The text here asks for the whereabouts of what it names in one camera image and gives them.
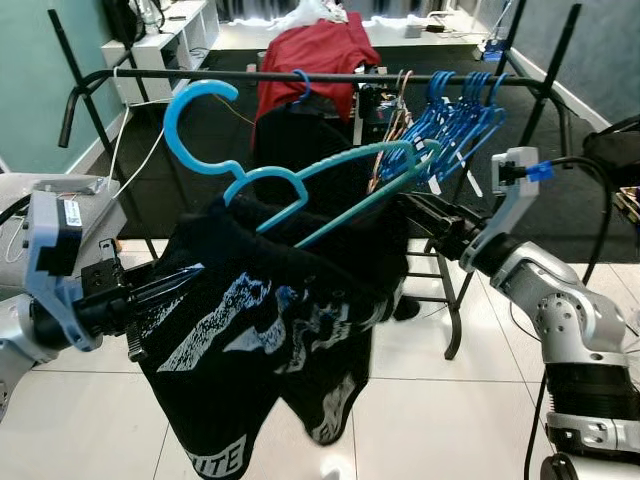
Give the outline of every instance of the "wall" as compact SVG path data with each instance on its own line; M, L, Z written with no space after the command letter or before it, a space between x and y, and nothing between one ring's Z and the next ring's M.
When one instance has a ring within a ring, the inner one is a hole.
M78 102L68 149L57 146L73 77L47 9L55 8L88 74L105 68L100 46L110 38L102 0L2 0L0 7L0 158L12 171L63 173L98 138ZM103 123L122 106L110 82L94 95Z
M484 0L493 25L504 0ZM514 47L546 70L575 0L529 0ZM583 0L558 82L611 123L640 113L640 0ZM473 12L475 2L460 2Z

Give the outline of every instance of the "white shelf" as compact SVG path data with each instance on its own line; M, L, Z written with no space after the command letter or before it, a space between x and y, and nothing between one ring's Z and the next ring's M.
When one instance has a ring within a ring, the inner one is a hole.
M220 34L216 1L182 0L165 10L164 15L167 20L162 27L163 33L145 35L133 45L137 67L145 70L197 70L207 53L202 49L211 50ZM169 20L169 17L185 19ZM124 45L111 40L102 46L102 53L107 65L113 66L124 53ZM123 68L129 67L129 62L123 64ZM142 81L150 100L170 99L189 83L180 80L172 86L168 79L162 78L145 78ZM135 79L119 78L118 85L123 103L142 101Z

